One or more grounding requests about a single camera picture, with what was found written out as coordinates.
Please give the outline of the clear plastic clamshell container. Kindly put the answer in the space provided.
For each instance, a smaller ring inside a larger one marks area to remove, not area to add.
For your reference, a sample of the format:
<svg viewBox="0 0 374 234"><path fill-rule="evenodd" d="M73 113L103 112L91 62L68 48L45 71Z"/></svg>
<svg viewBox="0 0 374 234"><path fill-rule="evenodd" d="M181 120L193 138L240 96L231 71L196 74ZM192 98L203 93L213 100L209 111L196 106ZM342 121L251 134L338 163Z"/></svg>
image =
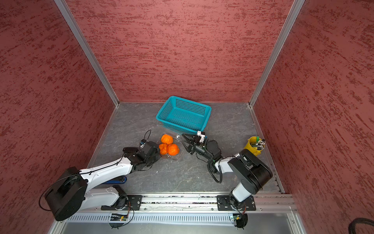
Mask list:
<svg viewBox="0 0 374 234"><path fill-rule="evenodd" d="M163 134L158 148L161 158L168 160L181 160L185 151L179 134Z"/></svg>

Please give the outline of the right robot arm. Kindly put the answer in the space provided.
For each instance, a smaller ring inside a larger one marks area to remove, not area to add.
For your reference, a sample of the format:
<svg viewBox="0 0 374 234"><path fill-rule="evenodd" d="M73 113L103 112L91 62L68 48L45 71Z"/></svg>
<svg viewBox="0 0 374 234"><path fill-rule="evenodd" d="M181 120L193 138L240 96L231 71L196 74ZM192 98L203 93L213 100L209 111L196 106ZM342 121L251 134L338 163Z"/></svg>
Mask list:
<svg viewBox="0 0 374 234"><path fill-rule="evenodd" d="M266 141L258 136L251 137L239 153L223 157L216 140L209 140L204 132L182 134L183 146L191 155L202 156L209 174L216 183L222 183L223 174L233 173L239 184L228 196L217 196L218 210L245 212L255 210L253 195L273 177L271 169L258 155L264 150Z"/></svg>

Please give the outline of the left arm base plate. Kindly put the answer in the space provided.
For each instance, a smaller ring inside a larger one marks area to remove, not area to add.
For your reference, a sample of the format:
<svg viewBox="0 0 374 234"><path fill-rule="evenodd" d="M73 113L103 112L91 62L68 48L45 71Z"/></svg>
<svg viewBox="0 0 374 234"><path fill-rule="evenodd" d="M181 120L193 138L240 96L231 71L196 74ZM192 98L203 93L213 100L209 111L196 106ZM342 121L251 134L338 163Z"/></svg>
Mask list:
<svg viewBox="0 0 374 234"><path fill-rule="evenodd" d="M103 211L139 211L142 203L142 195L120 196L112 206L101 206Z"/></svg>

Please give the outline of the orange fruit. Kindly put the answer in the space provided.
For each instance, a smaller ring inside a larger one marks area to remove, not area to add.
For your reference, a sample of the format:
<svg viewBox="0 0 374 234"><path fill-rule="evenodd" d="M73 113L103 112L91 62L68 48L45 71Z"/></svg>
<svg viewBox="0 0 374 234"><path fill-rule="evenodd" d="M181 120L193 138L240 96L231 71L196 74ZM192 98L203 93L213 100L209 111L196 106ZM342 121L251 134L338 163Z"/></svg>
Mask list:
<svg viewBox="0 0 374 234"><path fill-rule="evenodd" d="M179 149L178 145L176 145L176 144L168 145L168 155L176 156L176 155L179 154L179 152L180 152L180 149Z"/></svg>
<svg viewBox="0 0 374 234"><path fill-rule="evenodd" d="M160 144L159 145L160 155L164 156L168 153L168 145L167 144Z"/></svg>
<svg viewBox="0 0 374 234"><path fill-rule="evenodd" d="M168 134L164 134L162 137L161 137L161 142L163 144L166 144L166 145L171 145L173 144L173 137L168 135Z"/></svg>

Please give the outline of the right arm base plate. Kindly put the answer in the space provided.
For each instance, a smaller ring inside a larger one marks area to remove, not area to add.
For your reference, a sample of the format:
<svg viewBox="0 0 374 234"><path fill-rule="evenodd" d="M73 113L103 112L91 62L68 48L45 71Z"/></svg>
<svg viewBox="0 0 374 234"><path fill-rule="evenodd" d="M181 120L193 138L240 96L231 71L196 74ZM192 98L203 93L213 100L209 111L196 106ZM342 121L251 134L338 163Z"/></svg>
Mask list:
<svg viewBox="0 0 374 234"><path fill-rule="evenodd" d="M249 196L242 202L238 202L234 196L229 195L218 195L216 198L219 211L256 211L256 204L253 196Z"/></svg>

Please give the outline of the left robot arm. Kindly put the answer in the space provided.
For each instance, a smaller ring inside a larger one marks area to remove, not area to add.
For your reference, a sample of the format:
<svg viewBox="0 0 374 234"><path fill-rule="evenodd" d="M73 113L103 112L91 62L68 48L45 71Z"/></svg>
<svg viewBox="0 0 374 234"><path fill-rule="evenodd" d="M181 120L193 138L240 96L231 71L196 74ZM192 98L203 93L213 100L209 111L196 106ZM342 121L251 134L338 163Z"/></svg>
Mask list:
<svg viewBox="0 0 374 234"><path fill-rule="evenodd" d="M80 210L101 208L130 211L136 205L118 185L98 186L120 176L151 168L161 158L157 143L143 139L138 147L125 147L122 156L112 162L87 169L68 168L44 193L44 199L56 221L64 221Z"/></svg>

